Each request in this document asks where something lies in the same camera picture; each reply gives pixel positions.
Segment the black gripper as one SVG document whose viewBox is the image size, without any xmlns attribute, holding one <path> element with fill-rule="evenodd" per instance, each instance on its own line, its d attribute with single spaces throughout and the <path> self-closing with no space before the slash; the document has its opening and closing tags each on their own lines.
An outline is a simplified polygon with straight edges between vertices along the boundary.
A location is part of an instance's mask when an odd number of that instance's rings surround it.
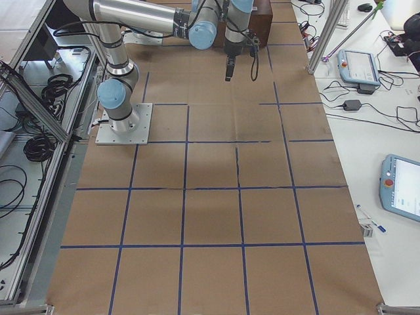
<svg viewBox="0 0 420 315">
<path fill-rule="evenodd" d="M 231 81 L 234 75 L 235 57 L 243 52 L 245 37 L 229 28 L 226 28 L 224 36 L 224 52 L 227 55 L 225 81 Z"/>
</svg>

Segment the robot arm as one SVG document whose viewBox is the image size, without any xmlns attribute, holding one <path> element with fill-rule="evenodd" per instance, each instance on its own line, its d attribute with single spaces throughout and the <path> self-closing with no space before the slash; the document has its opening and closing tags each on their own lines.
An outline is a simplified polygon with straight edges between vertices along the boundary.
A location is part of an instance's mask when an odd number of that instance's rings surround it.
<svg viewBox="0 0 420 315">
<path fill-rule="evenodd" d="M 224 23 L 225 80 L 234 75 L 236 58 L 249 48 L 253 58 L 251 80 L 259 74 L 259 40 L 249 29 L 252 1 L 192 1 L 190 9 L 171 8 L 147 1 L 65 1 L 87 35 L 96 39 L 106 60 L 109 79 L 101 83 L 97 96 L 107 116 L 109 130 L 129 135 L 140 127 L 146 114 L 131 102 L 139 70 L 127 54 L 126 44 L 160 45 L 179 38 L 205 50 L 212 46 L 217 28 Z"/>
</svg>

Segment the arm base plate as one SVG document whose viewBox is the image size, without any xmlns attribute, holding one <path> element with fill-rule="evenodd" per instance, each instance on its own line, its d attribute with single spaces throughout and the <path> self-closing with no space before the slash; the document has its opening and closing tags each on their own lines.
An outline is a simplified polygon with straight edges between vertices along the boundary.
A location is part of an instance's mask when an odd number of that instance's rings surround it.
<svg viewBox="0 0 420 315">
<path fill-rule="evenodd" d="M 132 105 L 131 115 L 124 120 L 109 118 L 104 110 L 96 134 L 97 145 L 146 145 L 150 134 L 152 103 L 136 103 Z"/>
</svg>

